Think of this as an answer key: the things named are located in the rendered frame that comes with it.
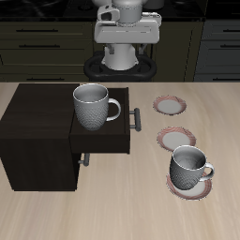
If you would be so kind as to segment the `dark wooden cabinet drawer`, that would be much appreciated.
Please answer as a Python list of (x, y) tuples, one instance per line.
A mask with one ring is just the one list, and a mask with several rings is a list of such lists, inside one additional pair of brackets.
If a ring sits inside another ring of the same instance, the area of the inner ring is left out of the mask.
[(77, 153), (129, 153), (130, 126), (128, 88), (109, 88), (110, 98), (121, 105), (120, 116), (97, 131), (89, 131), (73, 117), (69, 134), (71, 150)]

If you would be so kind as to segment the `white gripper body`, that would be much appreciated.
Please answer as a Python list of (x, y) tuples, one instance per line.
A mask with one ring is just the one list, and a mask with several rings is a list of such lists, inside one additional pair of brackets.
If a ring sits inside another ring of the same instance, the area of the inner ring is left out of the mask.
[(97, 21), (94, 39), (96, 43), (109, 44), (158, 43), (161, 20), (156, 12), (144, 12), (134, 24)]

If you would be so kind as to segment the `dark wooden cabinet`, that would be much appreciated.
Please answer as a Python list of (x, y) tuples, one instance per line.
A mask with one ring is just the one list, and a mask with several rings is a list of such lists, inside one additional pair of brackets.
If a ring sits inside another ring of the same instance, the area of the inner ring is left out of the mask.
[(74, 83), (21, 83), (0, 120), (0, 159), (16, 191), (73, 191)]

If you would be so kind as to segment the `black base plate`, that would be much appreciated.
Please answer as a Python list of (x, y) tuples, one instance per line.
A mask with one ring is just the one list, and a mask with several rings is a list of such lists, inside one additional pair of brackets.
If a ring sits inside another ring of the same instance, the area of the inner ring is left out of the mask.
[(97, 83), (147, 83), (157, 73), (156, 63), (146, 53), (137, 54), (138, 65), (128, 70), (112, 70), (101, 63), (104, 51), (96, 51), (83, 67), (90, 82)]

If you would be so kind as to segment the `dark kitchen cupboards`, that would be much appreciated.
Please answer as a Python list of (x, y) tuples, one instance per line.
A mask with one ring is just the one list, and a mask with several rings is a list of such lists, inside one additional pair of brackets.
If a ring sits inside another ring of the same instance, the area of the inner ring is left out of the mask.
[[(143, 12), (162, 18), (158, 43), (144, 53), (157, 73), (182, 81), (193, 76), (204, 12), (198, 0), (148, 0)], [(92, 0), (0, 0), (0, 82), (90, 82), (84, 63), (105, 43), (96, 43), (98, 7)]]

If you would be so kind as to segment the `white porcelain mug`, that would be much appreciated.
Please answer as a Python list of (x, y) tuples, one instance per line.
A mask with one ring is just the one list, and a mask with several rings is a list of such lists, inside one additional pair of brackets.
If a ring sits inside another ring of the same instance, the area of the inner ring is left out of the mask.
[(190, 190), (199, 182), (211, 179), (214, 174), (214, 166), (199, 148), (181, 145), (172, 152), (170, 177), (178, 189)]
[[(113, 121), (120, 116), (120, 103), (109, 98), (108, 89), (98, 83), (87, 83), (78, 86), (73, 91), (74, 109), (79, 123), (83, 128), (96, 131), (104, 126), (106, 122)], [(115, 104), (118, 112), (109, 116), (109, 104)]]

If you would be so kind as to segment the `grey kitchen drawer unit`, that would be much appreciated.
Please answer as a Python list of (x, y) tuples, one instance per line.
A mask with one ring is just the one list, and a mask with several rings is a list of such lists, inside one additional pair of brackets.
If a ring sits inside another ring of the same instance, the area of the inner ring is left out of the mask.
[(240, 82), (240, 20), (204, 23), (194, 81)]

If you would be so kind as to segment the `red rimmed white plate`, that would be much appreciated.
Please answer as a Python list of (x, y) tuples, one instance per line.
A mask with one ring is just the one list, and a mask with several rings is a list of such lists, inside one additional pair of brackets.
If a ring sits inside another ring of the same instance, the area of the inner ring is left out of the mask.
[(196, 141), (196, 137), (183, 127), (166, 127), (157, 134), (157, 143), (170, 152), (180, 145), (194, 146)]
[(208, 179), (204, 182), (199, 182), (194, 188), (190, 190), (181, 190), (172, 183), (169, 174), (166, 176), (166, 185), (172, 194), (188, 201), (199, 201), (203, 198), (206, 198), (213, 187), (212, 180)]
[(180, 97), (162, 96), (157, 97), (153, 102), (153, 108), (166, 115), (177, 115), (186, 110), (187, 104)]

